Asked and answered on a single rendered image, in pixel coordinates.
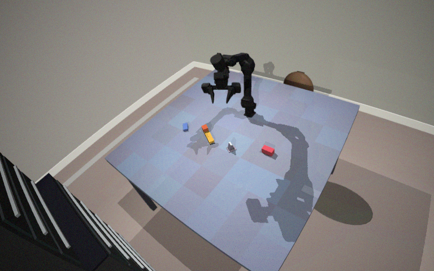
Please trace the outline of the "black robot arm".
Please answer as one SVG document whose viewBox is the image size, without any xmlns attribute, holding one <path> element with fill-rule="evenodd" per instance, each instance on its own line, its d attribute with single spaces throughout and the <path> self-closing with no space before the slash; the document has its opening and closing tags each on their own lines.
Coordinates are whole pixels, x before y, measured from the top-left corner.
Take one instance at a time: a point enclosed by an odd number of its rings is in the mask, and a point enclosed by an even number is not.
<svg viewBox="0 0 434 271">
<path fill-rule="evenodd" d="M 239 62 L 241 66 L 241 71 L 244 74 L 244 96 L 241 100 L 241 105 L 245 108 L 245 116 L 253 117 L 256 113 L 256 103 L 251 96 L 251 76 L 255 68 L 254 60 L 247 53 L 239 53 L 236 55 L 222 55 L 217 53 L 210 58 L 210 62 L 213 67 L 218 70 L 214 72 L 214 83 L 217 81 L 224 81 L 227 83 L 227 78 L 229 78 L 229 67 L 233 67 Z"/>
</svg>

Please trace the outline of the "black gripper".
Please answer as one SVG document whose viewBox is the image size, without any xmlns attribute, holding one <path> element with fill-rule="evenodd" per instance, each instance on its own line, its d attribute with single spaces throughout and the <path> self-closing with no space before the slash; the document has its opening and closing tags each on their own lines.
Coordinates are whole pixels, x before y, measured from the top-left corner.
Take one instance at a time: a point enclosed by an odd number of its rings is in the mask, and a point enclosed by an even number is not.
<svg viewBox="0 0 434 271">
<path fill-rule="evenodd" d="M 239 82 L 232 82 L 232 85 L 228 85 L 224 81 L 217 81 L 216 85 L 210 85 L 210 83 L 202 83 L 201 85 L 202 91 L 205 94 L 211 96 L 212 103 L 214 103 L 214 90 L 228 90 L 226 103 L 232 98 L 232 96 L 236 93 L 241 93 L 241 86 Z"/>
</svg>

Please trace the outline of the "red rectangular block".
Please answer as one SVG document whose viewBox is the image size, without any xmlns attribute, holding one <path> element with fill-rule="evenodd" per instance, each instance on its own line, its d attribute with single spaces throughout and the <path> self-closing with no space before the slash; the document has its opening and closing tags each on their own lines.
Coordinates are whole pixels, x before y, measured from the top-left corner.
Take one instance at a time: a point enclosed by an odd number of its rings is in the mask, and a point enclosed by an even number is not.
<svg viewBox="0 0 434 271">
<path fill-rule="evenodd" d="M 264 153 L 264 154 L 266 154 L 266 155 L 270 155 L 270 156 L 272 156 L 272 155 L 274 154 L 274 149 L 271 148 L 271 147 L 268 147 L 268 146 L 264 145 L 264 146 L 262 147 L 262 153 Z"/>
</svg>

